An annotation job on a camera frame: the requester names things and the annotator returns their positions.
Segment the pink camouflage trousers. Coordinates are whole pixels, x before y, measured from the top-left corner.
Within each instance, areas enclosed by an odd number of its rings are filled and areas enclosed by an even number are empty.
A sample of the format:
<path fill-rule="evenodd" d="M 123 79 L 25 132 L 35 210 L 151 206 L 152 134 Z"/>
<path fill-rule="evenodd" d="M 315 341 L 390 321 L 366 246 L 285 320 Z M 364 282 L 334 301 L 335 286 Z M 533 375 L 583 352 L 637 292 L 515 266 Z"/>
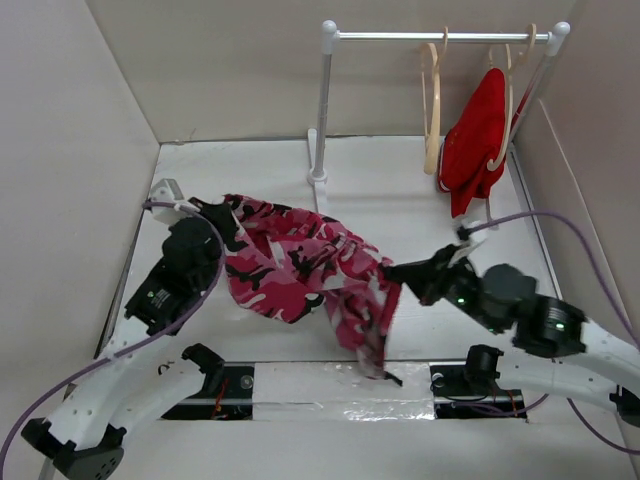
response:
<path fill-rule="evenodd" d="M 294 324 L 324 306 L 341 347 L 371 379 L 385 368 L 386 340 L 401 287 L 392 262 L 338 220 L 318 212 L 226 194 L 191 198 L 223 239 L 229 293 L 238 306 Z"/>

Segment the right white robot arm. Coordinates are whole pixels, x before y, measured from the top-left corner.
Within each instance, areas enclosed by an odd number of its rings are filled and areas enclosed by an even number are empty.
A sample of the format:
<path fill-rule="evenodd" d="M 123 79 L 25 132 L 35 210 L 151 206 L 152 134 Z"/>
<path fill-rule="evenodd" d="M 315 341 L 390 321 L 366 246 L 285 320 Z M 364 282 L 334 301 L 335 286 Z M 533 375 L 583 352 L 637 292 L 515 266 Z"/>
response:
<path fill-rule="evenodd" d="M 537 390 L 614 412 L 639 424 L 639 352 L 577 307 L 543 295 L 535 278 L 509 264 L 478 274 L 448 245 L 423 261 L 384 268 L 424 306 L 449 302 L 494 335 L 508 334 L 512 352 L 470 346 L 462 381 L 477 395 Z"/>

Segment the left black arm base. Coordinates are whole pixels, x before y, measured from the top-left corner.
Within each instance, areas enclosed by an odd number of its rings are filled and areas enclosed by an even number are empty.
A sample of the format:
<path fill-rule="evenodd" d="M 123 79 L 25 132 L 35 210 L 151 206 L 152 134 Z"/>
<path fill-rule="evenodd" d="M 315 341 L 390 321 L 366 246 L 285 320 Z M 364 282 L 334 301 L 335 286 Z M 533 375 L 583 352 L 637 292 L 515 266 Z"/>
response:
<path fill-rule="evenodd" d="M 164 413 L 172 421 L 253 419 L 254 363 L 227 363 L 203 344 L 187 347 L 181 359 L 196 365 L 201 388 Z"/>

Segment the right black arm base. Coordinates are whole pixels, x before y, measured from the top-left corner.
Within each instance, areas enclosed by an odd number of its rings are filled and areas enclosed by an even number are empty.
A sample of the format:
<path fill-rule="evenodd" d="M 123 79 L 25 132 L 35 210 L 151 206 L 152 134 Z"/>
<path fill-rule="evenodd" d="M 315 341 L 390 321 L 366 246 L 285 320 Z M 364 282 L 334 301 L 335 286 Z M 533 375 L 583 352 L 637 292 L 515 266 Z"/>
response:
<path fill-rule="evenodd" d="M 472 346 L 464 361 L 430 365 L 430 390 L 439 420 L 527 419 L 520 390 L 498 387 L 498 361 L 504 353 L 487 345 Z"/>

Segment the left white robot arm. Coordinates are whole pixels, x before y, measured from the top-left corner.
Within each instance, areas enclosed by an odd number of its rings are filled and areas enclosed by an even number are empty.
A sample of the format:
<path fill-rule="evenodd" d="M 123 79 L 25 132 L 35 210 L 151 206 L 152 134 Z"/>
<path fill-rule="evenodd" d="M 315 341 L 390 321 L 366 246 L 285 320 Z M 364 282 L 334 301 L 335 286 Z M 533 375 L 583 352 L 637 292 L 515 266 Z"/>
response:
<path fill-rule="evenodd" d="M 224 360 L 196 343 L 164 373 L 159 354 L 212 292 L 238 230 L 226 207 L 173 213 L 162 255 L 125 304 L 99 359 L 74 374 L 74 390 L 43 418 L 30 418 L 22 438 L 67 479 L 107 479 L 132 432 L 182 400 L 222 387 Z"/>

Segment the empty beige wooden hanger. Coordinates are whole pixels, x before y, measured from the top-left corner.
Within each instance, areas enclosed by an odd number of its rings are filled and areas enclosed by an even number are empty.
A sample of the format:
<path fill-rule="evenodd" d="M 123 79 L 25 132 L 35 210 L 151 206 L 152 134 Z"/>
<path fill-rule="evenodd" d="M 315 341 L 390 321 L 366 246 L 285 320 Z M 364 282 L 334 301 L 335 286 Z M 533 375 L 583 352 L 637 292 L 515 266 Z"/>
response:
<path fill-rule="evenodd" d="M 438 167 L 441 133 L 441 76 L 440 66 L 448 48 L 449 29 L 443 30 L 442 48 L 435 43 L 420 47 L 422 109 L 425 142 L 423 171 L 434 175 Z"/>

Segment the beige hanger with red garment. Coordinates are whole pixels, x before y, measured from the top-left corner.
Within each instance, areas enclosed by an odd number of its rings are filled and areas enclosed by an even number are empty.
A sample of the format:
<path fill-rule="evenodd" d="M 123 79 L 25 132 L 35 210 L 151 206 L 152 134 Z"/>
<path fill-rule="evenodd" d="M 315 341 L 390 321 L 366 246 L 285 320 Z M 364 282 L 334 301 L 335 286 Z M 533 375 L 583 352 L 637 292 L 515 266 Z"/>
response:
<path fill-rule="evenodd" d="M 519 52 L 516 59 L 513 59 L 511 53 L 511 47 L 509 44 L 505 44 L 505 68 L 503 70 L 504 79 L 505 79 L 505 90 L 504 90 L 504 115 L 505 122 L 504 128 L 501 138 L 501 145 L 499 152 L 495 159 L 490 159 L 487 163 L 487 170 L 489 172 L 495 172 L 499 169 L 499 167 L 503 164 L 505 159 L 507 147 L 508 147 L 508 139 L 511 132 L 511 121 L 513 114 L 513 103 L 514 103 L 514 89 L 513 89 L 513 73 L 520 66 L 527 62 L 530 50 L 533 48 L 536 42 L 537 35 L 537 25 L 535 23 L 530 23 L 525 33 L 527 34 L 526 47 L 523 51 Z"/>

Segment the white clothes rack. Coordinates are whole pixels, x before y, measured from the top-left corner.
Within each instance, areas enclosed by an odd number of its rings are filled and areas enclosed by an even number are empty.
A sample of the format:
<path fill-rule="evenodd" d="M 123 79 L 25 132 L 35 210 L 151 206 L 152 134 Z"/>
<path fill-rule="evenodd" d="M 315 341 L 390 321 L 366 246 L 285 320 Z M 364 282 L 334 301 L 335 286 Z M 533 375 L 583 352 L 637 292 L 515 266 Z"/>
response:
<path fill-rule="evenodd" d="M 309 156 L 309 172 L 307 181 L 312 187 L 315 208 L 322 214 L 329 212 L 329 202 L 326 192 L 328 174 L 325 168 L 325 146 L 328 125 L 328 108 L 330 97 L 331 67 L 335 47 L 343 42 L 415 42 L 420 47 L 425 43 L 435 43 L 442 48 L 443 30 L 440 32 L 347 32 L 338 29 L 332 20 L 322 24 L 321 41 L 321 76 L 318 101 L 317 122 L 314 128 L 307 131 L 307 146 Z M 566 21 L 556 23 L 546 33 L 537 31 L 535 45 L 545 47 L 544 54 L 536 67 L 531 80 L 518 104 L 513 103 L 511 132 L 508 147 L 513 141 L 522 122 L 525 110 L 534 99 L 537 89 L 545 78 L 547 71 L 554 64 L 556 57 L 571 32 L 571 26 Z M 448 46 L 453 44 L 502 45 L 509 44 L 513 59 L 526 47 L 527 34 L 523 33 L 461 33 L 450 32 Z"/>

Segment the red shorts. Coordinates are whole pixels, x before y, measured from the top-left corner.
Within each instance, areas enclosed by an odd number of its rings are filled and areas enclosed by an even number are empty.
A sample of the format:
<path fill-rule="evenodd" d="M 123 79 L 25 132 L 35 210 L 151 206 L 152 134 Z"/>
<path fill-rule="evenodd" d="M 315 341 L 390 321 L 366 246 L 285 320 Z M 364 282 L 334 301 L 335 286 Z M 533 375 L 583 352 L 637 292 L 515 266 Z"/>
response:
<path fill-rule="evenodd" d="M 487 199 L 504 167 L 487 168 L 501 151 L 505 126 L 505 75 L 490 69 L 471 95 L 441 148 L 438 188 L 450 198 L 453 218 L 464 215 L 474 199 Z"/>

